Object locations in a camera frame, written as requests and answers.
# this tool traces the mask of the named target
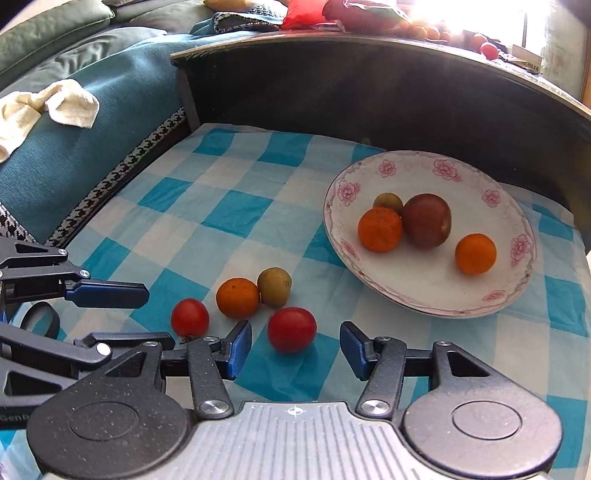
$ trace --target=checkered tablecloth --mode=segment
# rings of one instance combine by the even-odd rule
[[[390,335],[410,348],[450,340],[546,400],[564,424],[554,479],[582,479],[589,460],[589,304],[591,275],[572,215],[515,187],[538,241],[539,262],[522,297],[472,320],[438,319],[400,307],[365,287],[340,262],[322,224],[324,195],[351,162],[379,150],[313,135],[205,125],[165,153],[112,199],[69,245],[70,259],[93,278],[143,282],[150,301],[136,310],[80,309],[65,301],[61,337],[91,331],[169,330],[170,312],[186,297],[203,300],[209,334],[234,321],[215,304],[231,277],[256,281],[279,266],[293,278],[289,305],[318,321],[313,346],[296,356],[270,347],[271,310],[251,318],[254,342],[228,388],[235,401],[355,401],[363,389],[340,353],[339,325],[353,320],[370,336]],[[407,379],[402,402],[425,393]],[[24,432],[2,432],[2,475],[33,480],[38,470]]]

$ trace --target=white towel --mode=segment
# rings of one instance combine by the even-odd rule
[[[0,163],[22,145],[43,110],[59,124],[90,128],[99,101],[72,79],[52,83],[39,93],[12,92],[1,98]]]

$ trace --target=wooden edge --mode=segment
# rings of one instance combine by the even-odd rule
[[[584,106],[591,108],[591,30],[587,30],[587,62],[583,81],[583,94],[581,102]]]
[[[441,54],[447,57],[454,57],[456,60],[464,63],[475,63],[479,64],[485,69],[489,69],[496,74],[509,78],[517,83],[524,86],[530,87],[538,92],[544,93],[557,100],[559,103],[567,106],[571,110],[577,112],[579,115],[584,117],[586,120],[591,121],[591,107],[587,107],[576,98],[572,97],[556,85],[545,80],[541,76],[531,75],[519,67],[498,61],[489,61],[482,55],[477,55],[474,52],[462,50],[459,48],[448,47],[444,45],[437,45],[432,43],[418,42],[414,40],[408,40],[403,38],[395,37],[374,37],[367,35],[356,35],[349,33],[335,33],[335,32],[320,32],[320,31],[289,31],[289,32],[270,32],[255,35],[252,37],[244,37],[239,39],[232,39],[221,41],[218,43],[212,43],[208,45],[201,45],[193,47],[189,50],[179,51],[170,55],[170,60],[173,62],[182,58],[191,57],[194,54],[200,54],[202,52],[213,52],[216,50],[223,50],[224,48],[232,47],[243,47],[253,44],[261,43],[282,43],[293,40],[300,41],[359,41],[361,43],[368,44],[383,44],[383,43],[396,43],[401,47],[405,48],[424,48],[427,51],[434,54]]]
[[[187,115],[187,121],[189,122],[189,129],[193,133],[196,129],[201,126],[199,115],[195,107],[195,100],[193,99],[193,92],[187,78],[187,73],[182,69],[177,69],[177,90],[183,103],[185,115]]]

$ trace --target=dark red tomato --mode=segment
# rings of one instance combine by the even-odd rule
[[[499,49],[492,43],[483,43],[480,47],[480,53],[482,53],[487,60],[496,60],[499,58]]]
[[[480,33],[477,33],[472,37],[472,40],[470,41],[470,46],[472,47],[472,50],[480,51],[480,47],[482,47],[482,44],[486,42],[488,42],[488,38],[486,38],[484,35]]]
[[[209,327],[209,313],[196,299],[184,299],[170,314],[170,326],[179,337],[202,337]]]
[[[267,336],[281,353],[297,353],[308,347],[316,335],[316,320],[308,310],[287,307],[269,319]]]

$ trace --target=red bag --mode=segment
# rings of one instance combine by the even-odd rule
[[[287,15],[281,25],[282,30],[305,30],[312,25],[325,23],[322,9],[326,0],[291,0]]]

